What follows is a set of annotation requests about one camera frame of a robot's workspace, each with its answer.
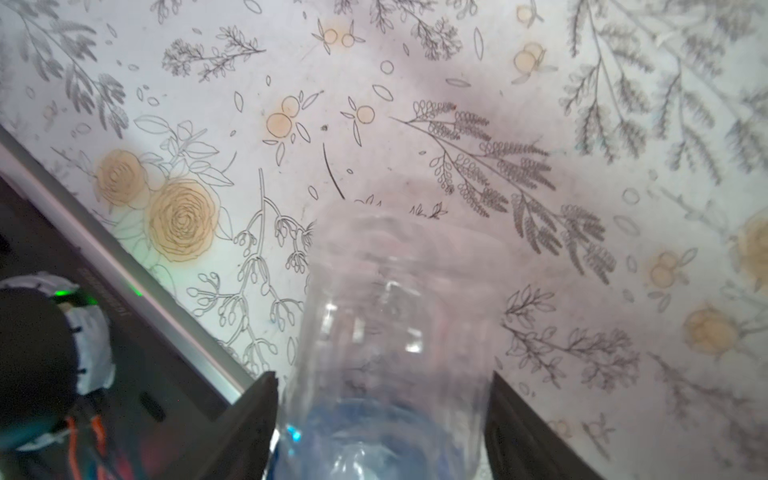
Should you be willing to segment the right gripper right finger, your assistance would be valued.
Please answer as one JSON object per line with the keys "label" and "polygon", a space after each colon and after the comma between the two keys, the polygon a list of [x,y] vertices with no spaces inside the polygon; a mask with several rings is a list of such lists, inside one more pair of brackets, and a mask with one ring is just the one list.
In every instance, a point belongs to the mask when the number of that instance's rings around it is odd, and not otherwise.
{"label": "right gripper right finger", "polygon": [[495,480],[601,479],[497,373],[491,382],[485,446]]}

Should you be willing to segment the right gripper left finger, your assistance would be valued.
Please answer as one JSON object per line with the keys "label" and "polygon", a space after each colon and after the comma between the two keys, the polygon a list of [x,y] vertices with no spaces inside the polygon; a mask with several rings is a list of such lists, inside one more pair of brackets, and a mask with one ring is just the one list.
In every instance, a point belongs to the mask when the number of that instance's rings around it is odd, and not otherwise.
{"label": "right gripper left finger", "polygon": [[271,456],[279,403],[278,379],[263,373],[216,422],[163,473],[161,479],[260,479]]}

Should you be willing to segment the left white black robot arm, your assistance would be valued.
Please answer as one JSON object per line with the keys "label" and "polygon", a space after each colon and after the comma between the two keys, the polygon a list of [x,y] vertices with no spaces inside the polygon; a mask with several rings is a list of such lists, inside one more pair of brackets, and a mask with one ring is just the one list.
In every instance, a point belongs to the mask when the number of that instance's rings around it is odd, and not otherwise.
{"label": "left white black robot arm", "polygon": [[93,435],[94,479],[116,479],[98,396],[116,375],[110,319],[81,285],[47,272],[1,282],[1,476],[53,479],[41,450],[67,444],[71,479],[86,479],[78,438]]}

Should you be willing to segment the Pocari bottle blue label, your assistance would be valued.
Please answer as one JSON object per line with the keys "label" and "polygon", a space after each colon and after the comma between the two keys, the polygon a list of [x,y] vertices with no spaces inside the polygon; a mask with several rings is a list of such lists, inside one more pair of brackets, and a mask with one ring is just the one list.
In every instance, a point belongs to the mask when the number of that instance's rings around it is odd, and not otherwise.
{"label": "Pocari bottle blue label", "polygon": [[484,232],[328,207],[269,477],[472,478],[510,268]]}

